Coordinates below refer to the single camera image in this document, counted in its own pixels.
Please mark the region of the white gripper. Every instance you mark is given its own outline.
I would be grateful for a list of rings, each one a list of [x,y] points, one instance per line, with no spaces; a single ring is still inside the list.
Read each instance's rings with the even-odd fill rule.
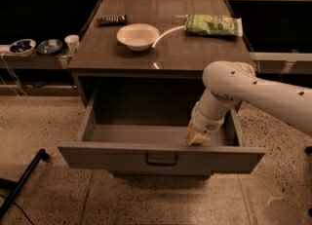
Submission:
[[[205,116],[199,108],[199,103],[196,103],[187,128],[186,143],[188,145],[202,145],[208,142],[210,138],[207,133],[219,131],[223,123],[224,118],[214,120]]]

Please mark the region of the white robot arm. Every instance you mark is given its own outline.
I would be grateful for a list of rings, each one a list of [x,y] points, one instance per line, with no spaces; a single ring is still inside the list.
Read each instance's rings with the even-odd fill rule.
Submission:
[[[209,141],[223,125],[227,112],[240,101],[312,135],[311,89],[260,79],[244,62],[212,62],[204,69],[202,80],[205,90],[192,109],[187,144]]]

